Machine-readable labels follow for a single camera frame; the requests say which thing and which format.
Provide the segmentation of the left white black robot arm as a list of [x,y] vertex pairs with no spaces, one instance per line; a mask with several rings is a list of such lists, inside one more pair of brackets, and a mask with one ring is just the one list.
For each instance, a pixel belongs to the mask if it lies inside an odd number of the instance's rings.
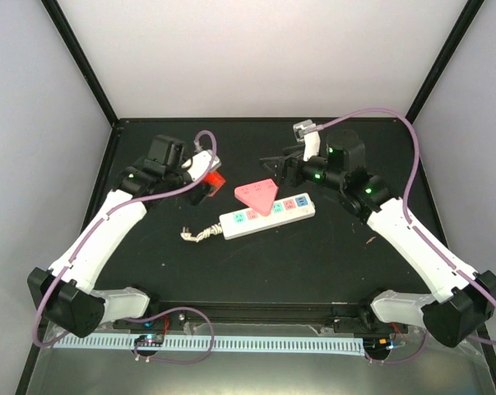
[[95,284],[127,233],[156,203],[189,192],[210,193],[204,178],[220,167],[216,137],[203,130],[193,144],[195,152],[189,155],[183,141],[155,136],[148,153],[120,173],[72,246],[48,269],[37,267],[30,273],[27,284],[36,324],[47,319],[65,334],[86,337],[99,325],[120,319],[142,328],[160,321],[160,306],[144,290],[131,286],[98,290]]

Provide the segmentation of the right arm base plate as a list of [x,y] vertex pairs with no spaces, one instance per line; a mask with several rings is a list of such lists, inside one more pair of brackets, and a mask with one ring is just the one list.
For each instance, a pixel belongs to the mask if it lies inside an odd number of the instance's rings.
[[336,333],[355,335],[386,336],[392,333],[408,333],[408,326],[401,323],[384,323],[376,317],[370,307],[364,304],[333,304],[331,314],[325,320]]

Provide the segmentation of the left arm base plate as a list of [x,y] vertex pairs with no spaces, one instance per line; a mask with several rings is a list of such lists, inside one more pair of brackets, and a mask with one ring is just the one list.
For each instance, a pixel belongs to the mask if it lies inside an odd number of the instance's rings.
[[142,357],[152,357],[157,354],[165,343],[165,338],[174,323],[183,326],[188,317],[187,310],[177,310],[146,322],[134,322],[126,319],[115,320],[110,327],[116,331],[124,331],[135,335],[131,352]]

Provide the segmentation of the red cube plug adapter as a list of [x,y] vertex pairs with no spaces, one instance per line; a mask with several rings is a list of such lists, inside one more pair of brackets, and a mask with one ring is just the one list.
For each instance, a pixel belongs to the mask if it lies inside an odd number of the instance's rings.
[[207,196],[211,198],[225,185],[225,178],[218,171],[213,171],[206,175],[203,182],[209,187]]

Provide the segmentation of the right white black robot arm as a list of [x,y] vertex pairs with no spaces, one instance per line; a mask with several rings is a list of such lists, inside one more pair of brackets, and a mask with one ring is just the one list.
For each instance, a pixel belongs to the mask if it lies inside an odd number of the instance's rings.
[[444,246],[403,207],[387,184],[366,169],[365,146],[351,130],[328,135],[326,154],[315,132],[287,147],[281,156],[259,164],[277,184],[297,187],[305,182],[336,192],[339,203],[382,236],[415,270],[429,293],[394,290],[373,294],[360,308],[360,326],[376,332],[386,323],[426,329],[442,345],[454,348],[494,314],[496,276],[480,273]]

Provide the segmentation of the white power strip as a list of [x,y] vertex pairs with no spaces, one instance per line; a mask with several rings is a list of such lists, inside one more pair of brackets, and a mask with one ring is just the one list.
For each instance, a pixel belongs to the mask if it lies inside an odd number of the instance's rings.
[[246,208],[220,215],[219,223],[225,240],[231,240],[302,221],[315,214],[316,207],[310,196],[301,193],[274,201],[268,216]]

